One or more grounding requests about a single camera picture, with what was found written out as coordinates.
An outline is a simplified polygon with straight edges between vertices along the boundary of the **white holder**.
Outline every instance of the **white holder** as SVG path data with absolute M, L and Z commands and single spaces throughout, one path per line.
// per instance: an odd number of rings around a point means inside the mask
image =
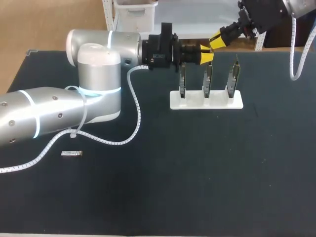
M 186 98 L 180 97 L 180 92 L 170 92 L 170 108 L 172 110 L 240 110 L 243 108 L 241 93 L 235 91 L 229 98 L 227 86 L 225 90 L 211 90 L 209 98 L 204 97 L 202 90 L 186 90 Z

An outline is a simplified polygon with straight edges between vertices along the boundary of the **table surface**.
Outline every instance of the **table surface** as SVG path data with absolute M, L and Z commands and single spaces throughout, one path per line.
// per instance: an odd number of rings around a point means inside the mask
M 0 176 L 0 233 L 239 236 L 316 232 L 316 54 L 290 81 L 288 53 L 239 53 L 236 111 L 172 111 L 175 72 L 132 75 L 142 108 L 135 139 L 113 147 L 60 138 L 30 169 Z M 218 53 L 212 89 L 224 88 L 232 53 Z M 135 128 L 122 72 L 118 119 L 84 131 L 115 141 Z M 187 89 L 203 68 L 189 66 Z M 9 91 L 78 84 L 64 52 L 31 53 Z M 53 134 L 0 148 L 0 166 L 34 159 Z M 83 150 L 82 158 L 61 158 Z

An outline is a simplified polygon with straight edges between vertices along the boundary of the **white storage box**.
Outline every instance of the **white storage box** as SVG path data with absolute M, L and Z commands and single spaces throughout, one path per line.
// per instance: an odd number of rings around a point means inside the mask
M 119 13 L 120 30 L 125 32 L 150 32 L 155 25 L 154 0 L 114 0 L 114 6 Z

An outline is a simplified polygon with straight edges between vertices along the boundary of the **screw hole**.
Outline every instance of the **screw hole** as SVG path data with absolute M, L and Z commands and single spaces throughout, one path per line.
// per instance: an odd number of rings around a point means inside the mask
M 125 60 L 125 65 L 129 66 L 131 64 L 131 61 L 129 59 Z

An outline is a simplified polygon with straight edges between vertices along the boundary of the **robotic arm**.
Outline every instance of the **robotic arm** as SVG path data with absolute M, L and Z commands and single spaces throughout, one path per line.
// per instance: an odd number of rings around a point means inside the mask
M 316 9 L 315 0 L 241 0 L 238 22 L 222 27 L 210 39 L 212 49 L 226 47 L 241 34 L 253 38 L 254 29 L 262 34 L 291 15 L 299 18 Z
M 138 33 L 72 30 L 67 37 L 67 57 L 79 71 L 79 93 L 42 87 L 0 96 L 0 145 L 36 138 L 84 123 L 115 119 L 120 113 L 120 69 L 148 65 L 149 69 L 176 71 L 183 63 L 210 63 L 212 49 L 228 46 L 241 34 L 254 37 L 287 15 L 295 18 L 316 8 L 315 0 L 242 0 L 238 22 L 210 39 L 210 48 L 183 45 L 162 23 L 160 35 L 141 40 Z

